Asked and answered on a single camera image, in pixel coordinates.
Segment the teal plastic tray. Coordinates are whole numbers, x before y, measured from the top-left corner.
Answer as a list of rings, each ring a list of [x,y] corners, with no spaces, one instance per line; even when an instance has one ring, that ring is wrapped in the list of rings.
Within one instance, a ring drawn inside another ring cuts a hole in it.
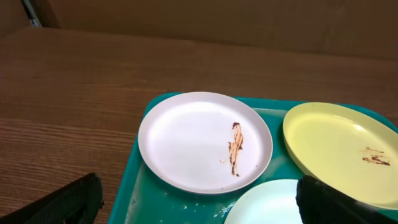
[[[198,195],[177,189],[158,178],[133,145],[109,218],[110,223],[226,223],[237,200],[247,191],[272,180],[297,181],[302,171],[288,155],[282,134],[286,112],[299,101],[240,97],[267,123],[274,152],[266,171],[243,189],[221,195]]]

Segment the yellow-green plate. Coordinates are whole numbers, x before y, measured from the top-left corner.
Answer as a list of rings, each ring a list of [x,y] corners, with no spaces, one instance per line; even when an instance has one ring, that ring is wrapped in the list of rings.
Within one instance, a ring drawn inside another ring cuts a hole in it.
[[[397,209],[397,133],[358,111],[302,103],[283,120],[287,150],[307,175],[373,207]]]

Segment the white plate near robot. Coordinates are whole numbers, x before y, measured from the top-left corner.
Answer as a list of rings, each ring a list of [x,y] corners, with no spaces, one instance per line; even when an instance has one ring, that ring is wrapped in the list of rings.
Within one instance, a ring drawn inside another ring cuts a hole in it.
[[[224,223],[302,224],[297,184],[294,179],[280,179],[255,186],[237,200]]]

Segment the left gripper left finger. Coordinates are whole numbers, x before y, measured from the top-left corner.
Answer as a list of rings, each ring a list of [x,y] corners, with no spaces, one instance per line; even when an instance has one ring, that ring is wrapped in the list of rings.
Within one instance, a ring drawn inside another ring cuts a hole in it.
[[[92,172],[1,217],[1,224],[93,224],[103,206],[102,181]]]

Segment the white plate with sauce streak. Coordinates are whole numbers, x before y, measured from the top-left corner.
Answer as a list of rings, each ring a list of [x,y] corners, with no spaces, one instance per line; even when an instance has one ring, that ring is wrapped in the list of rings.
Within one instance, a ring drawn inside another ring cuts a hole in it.
[[[155,105],[142,120],[138,146],[149,169],[196,194],[241,189],[259,178],[273,153],[266,122],[230,96],[191,92]]]

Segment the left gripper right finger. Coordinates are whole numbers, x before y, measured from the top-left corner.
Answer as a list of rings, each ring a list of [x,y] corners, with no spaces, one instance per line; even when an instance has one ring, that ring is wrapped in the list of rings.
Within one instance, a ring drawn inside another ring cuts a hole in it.
[[[298,180],[295,199],[303,224],[397,224],[309,175]]]

